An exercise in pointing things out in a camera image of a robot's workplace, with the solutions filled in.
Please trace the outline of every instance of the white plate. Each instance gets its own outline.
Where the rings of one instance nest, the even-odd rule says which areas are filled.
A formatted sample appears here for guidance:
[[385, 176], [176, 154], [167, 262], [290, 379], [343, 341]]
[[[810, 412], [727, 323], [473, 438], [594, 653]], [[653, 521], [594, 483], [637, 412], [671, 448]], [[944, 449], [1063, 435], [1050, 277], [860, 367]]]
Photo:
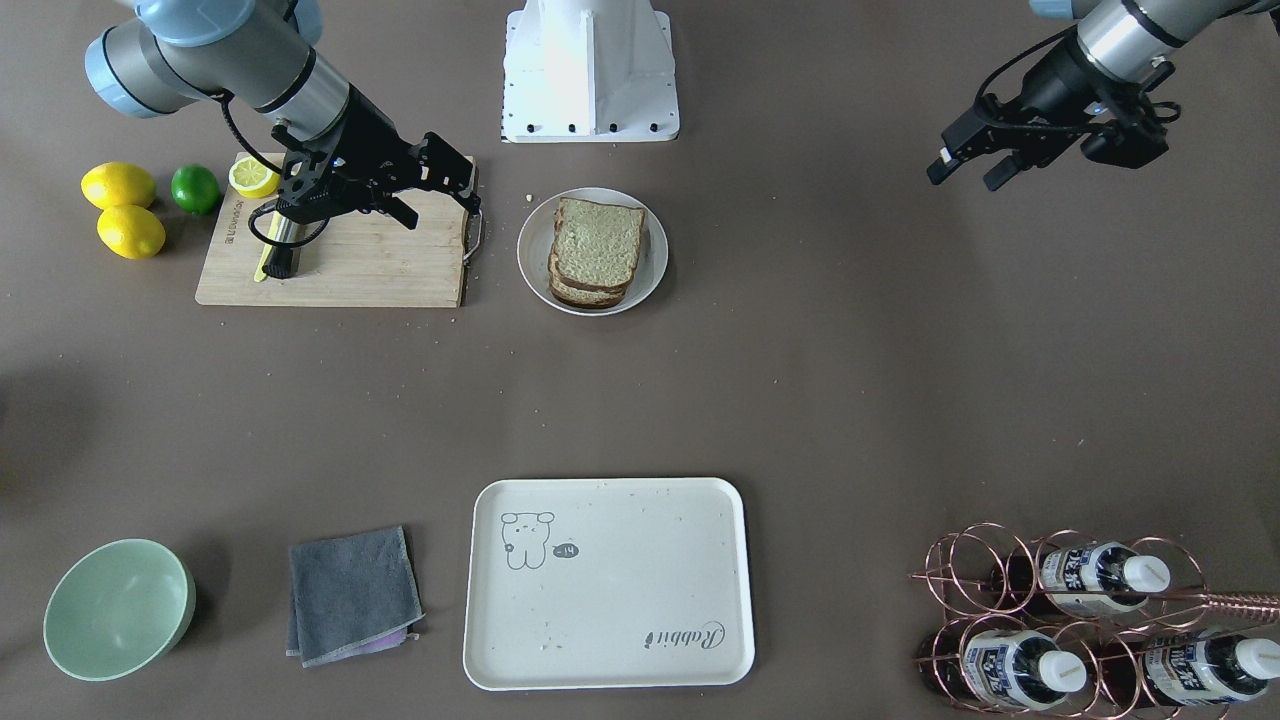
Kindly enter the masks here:
[[[636, 261], [635, 279], [627, 287], [622, 301], [613, 307], [604, 307], [603, 310], [573, 307], [572, 305], [561, 302], [552, 295], [552, 274], [547, 269], [547, 259], [550, 258], [552, 242], [556, 240], [556, 208], [561, 197], [576, 197], [579, 200], [590, 200], [607, 205], [623, 205], [626, 208], [644, 208], [644, 237], [640, 238], [640, 259]], [[529, 288], [552, 307], [572, 313], [573, 315], [616, 315], [623, 310], [635, 307], [641, 300], [649, 297], [649, 293], [662, 282], [662, 275], [667, 272], [667, 232], [662, 229], [662, 223], [658, 222], [658, 217], [653, 214], [653, 210], [645, 208], [644, 202], [640, 202], [635, 197], [605, 187], [580, 187], [577, 190], [566, 190], [559, 195], [547, 199], [545, 202], [529, 215], [525, 225], [520, 228], [520, 240], [516, 242], [516, 259], [520, 263], [520, 274], [525, 277]]]
[[727, 482], [500, 480], [476, 500], [462, 666], [477, 687], [726, 685], [754, 660]]

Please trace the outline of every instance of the lemon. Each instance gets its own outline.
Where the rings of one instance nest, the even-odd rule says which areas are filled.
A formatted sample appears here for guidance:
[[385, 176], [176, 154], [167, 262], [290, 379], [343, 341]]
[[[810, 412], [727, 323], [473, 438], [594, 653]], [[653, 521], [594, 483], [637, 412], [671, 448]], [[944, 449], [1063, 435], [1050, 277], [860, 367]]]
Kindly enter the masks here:
[[81, 192], [100, 210], [116, 205], [146, 208], [155, 202], [156, 181], [131, 163], [102, 163], [81, 178]]
[[255, 158], [241, 158], [227, 174], [230, 186], [244, 197], [266, 197], [280, 187], [280, 176]]
[[97, 218], [97, 237], [120, 258], [141, 260], [164, 247], [164, 225], [151, 210], [116, 205]]

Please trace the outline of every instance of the bread crust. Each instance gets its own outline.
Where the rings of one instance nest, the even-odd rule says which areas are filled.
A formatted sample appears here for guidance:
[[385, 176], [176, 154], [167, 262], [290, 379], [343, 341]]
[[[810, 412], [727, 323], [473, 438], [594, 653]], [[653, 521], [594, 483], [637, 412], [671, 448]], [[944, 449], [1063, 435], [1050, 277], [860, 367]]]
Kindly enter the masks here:
[[[608, 292], [608, 291], [595, 291], [595, 290], [584, 291], [582, 288], [575, 288], [572, 286], [568, 286], [567, 283], [564, 283], [564, 278], [562, 278], [559, 272], [556, 269], [554, 252], [552, 252], [552, 255], [547, 259], [547, 269], [550, 272], [552, 275], [550, 281], [552, 295], [556, 296], [556, 300], [559, 300], [564, 305], [570, 305], [582, 310], [604, 310], [607, 307], [613, 307], [618, 302], [622, 302], [623, 296], [626, 296], [626, 291], [623, 292]], [[600, 295], [607, 295], [608, 297], [603, 297], [599, 302], [584, 302], [582, 300], [575, 299], [572, 293], [568, 292], [570, 290], [577, 290], [579, 292], [598, 292]]]
[[584, 282], [579, 282], [579, 281], [575, 281], [572, 278], [564, 277], [559, 272], [559, 260], [558, 260], [557, 249], [559, 247], [561, 231], [564, 228], [564, 200], [566, 199], [562, 197], [559, 200], [559, 202], [556, 205], [556, 215], [554, 215], [554, 222], [553, 222], [554, 241], [552, 242], [550, 256], [547, 260], [547, 269], [550, 270], [553, 278], [557, 278], [562, 284], [564, 284], [566, 287], [571, 287], [573, 290], [581, 290], [581, 291], [585, 291], [585, 292], [608, 292], [608, 293], [625, 295], [626, 291], [627, 291], [627, 288], [631, 287], [631, 283], [635, 281], [635, 277], [636, 277], [636, 266], [640, 264], [640, 251], [643, 250], [643, 246], [644, 246], [645, 220], [648, 219], [649, 214], [645, 213], [644, 208], [627, 208], [625, 205], [609, 205], [607, 202], [593, 202], [591, 200], [582, 200], [582, 199], [579, 199], [579, 197], [572, 199], [572, 200], [575, 200], [577, 202], [586, 202], [589, 205], [600, 205], [600, 206], [609, 206], [609, 208], [625, 208], [627, 210], [639, 210], [640, 211], [640, 227], [637, 229], [637, 233], [639, 233], [637, 245], [640, 247], [636, 249], [635, 259], [631, 261], [631, 266], [627, 270], [627, 281], [623, 282], [623, 283], [620, 283], [620, 284], [614, 284], [614, 286], [590, 284], [590, 283], [584, 283]]

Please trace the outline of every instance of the cable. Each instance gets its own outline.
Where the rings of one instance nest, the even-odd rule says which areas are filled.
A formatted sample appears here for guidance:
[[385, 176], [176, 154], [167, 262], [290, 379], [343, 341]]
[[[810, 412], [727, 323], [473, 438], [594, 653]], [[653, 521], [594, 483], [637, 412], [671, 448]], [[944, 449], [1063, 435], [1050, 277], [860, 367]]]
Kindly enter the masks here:
[[1183, 117], [1183, 106], [1179, 105], [1178, 102], [1171, 102], [1166, 100], [1164, 102], [1152, 102], [1151, 106], [1161, 108], [1165, 110], [1172, 110], [1172, 114], [1170, 115], [1156, 115], [1156, 122], [1162, 126], [1167, 126], [1169, 123], [1176, 122], [1178, 118]]
[[1044, 47], [1048, 47], [1053, 42], [1057, 42], [1059, 40], [1062, 40], [1064, 37], [1066, 37], [1068, 35], [1070, 35], [1074, 31], [1075, 31], [1075, 26], [1071, 26], [1071, 27], [1069, 27], [1069, 28], [1066, 28], [1064, 31], [1060, 31], [1060, 32], [1056, 32], [1056, 33], [1051, 35], [1050, 37], [1046, 37], [1044, 40], [1037, 42], [1036, 45], [1028, 47], [1027, 50], [1023, 50], [1018, 55], [1014, 55], [1014, 59], [1009, 60], [1004, 65], [1000, 65], [998, 68], [996, 68], [995, 72], [992, 72], [989, 76], [987, 76], [987, 79], [982, 81], [982, 85], [978, 86], [978, 92], [975, 92], [974, 96], [973, 96], [973, 109], [974, 109], [974, 114], [978, 115], [978, 119], [980, 119], [982, 122], [987, 123], [988, 126], [991, 126], [993, 128], [1016, 129], [1016, 131], [1024, 131], [1024, 132], [1055, 132], [1055, 133], [1068, 133], [1068, 135], [1097, 135], [1097, 133], [1102, 132], [1102, 129], [1105, 128], [1105, 126], [1102, 126], [1100, 123], [1085, 123], [1083, 126], [1051, 126], [1051, 124], [1009, 123], [1009, 122], [1001, 120], [998, 118], [991, 117], [991, 114], [987, 113], [986, 104], [983, 102], [983, 96], [987, 94], [987, 88], [991, 87], [991, 83], [995, 82], [996, 78], [998, 78], [1000, 76], [1002, 76], [1005, 73], [1005, 70], [1007, 70], [1009, 68], [1011, 68], [1011, 67], [1016, 65], [1018, 63], [1023, 61], [1024, 59], [1027, 59], [1033, 53], [1043, 50]]
[[218, 105], [221, 108], [223, 119], [227, 120], [227, 128], [232, 131], [232, 137], [236, 138], [236, 142], [239, 142], [241, 147], [243, 147], [246, 152], [252, 155], [255, 160], [266, 165], [266, 168], [270, 169], [273, 173], [283, 177], [284, 170], [282, 170], [275, 163], [264, 158], [261, 152], [255, 150], [253, 146], [250, 145], [248, 140], [244, 140], [244, 136], [241, 135], [239, 128], [236, 127], [236, 120], [232, 118], [232, 108], [230, 108], [232, 99], [236, 95], [232, 94], [232, 91], [229, 90], [223, 90], [209, 96], [210, 100], [218, 102]]
[[320, 220], [320, 224], [316, 227], [316, 229], [311, 231], [311, 234], [306, 236], [298, 242], [280, 242], [278, 240], [266, 237], [265, 234], [262, 234], [262, 231], [257, 229], [257, 219], [268, 213], [274, 213], [274, 211], [275, 211], [275, 200], [268, 200], [266, 202], [255, 208], [253, 211], [248, 214], [248, 232], [251, 232], [253, 237], [261, 240], [262, 242], [270, 245], [271, 247], [284, 247], [287, 250], [302, 247], [303, 245], [320, 237], [320, 233], [324, 232], [324, 228], [329, 224], [329, 218], [325, 218], [324, 220]]

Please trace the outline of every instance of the wooden cutting board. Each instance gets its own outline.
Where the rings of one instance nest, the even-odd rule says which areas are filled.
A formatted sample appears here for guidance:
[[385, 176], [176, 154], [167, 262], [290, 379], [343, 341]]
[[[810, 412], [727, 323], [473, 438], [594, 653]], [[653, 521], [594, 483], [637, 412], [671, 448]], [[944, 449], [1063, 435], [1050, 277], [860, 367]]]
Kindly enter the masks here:
[[[244, 158], [242, 152], [237, 156]], [[273, 163], [283, 155], [268, 154]], [[467, 213], [439, 192], [397, 195], [417, 211], [417, 228], [371, 213], [334, 218], [300, 251], [287, 281], [255, 282], [265, 245], [248, 231], [248, 215], [266, 202], [228, 188], [196, 287], [201, 305], [301, 307], [457, 307], [462, 304]], [[266, 234], [273, 214], [257, 228]]]

